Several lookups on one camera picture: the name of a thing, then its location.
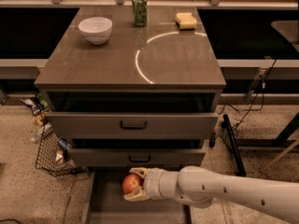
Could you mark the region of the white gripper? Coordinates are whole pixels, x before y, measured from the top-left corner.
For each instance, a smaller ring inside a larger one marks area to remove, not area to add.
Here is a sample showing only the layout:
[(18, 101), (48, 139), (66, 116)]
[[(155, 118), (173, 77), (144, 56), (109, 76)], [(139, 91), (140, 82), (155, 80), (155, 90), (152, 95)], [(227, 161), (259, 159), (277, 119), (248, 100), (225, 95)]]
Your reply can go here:
[(179, 196), (178, 172), (134, 167), (129, 170), (129, 173), (139, 175), (144, 182), (143, 188), (139, 186), (132, 193), (123, 196), (128, 202), (143, 202), (149, 198), (175, 200)]

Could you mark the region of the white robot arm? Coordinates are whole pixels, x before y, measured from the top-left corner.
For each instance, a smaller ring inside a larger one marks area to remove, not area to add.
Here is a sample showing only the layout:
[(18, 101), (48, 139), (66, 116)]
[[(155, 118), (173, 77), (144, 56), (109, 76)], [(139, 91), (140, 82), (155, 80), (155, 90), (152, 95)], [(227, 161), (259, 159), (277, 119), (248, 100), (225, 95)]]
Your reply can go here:
[(135, 167), (122, 182), (124, 199), (140, 202), (170, 199), (207, 208), (215, 198), (299, 224), (299, 184), (221, 175), (197, 166), (179, 171)]

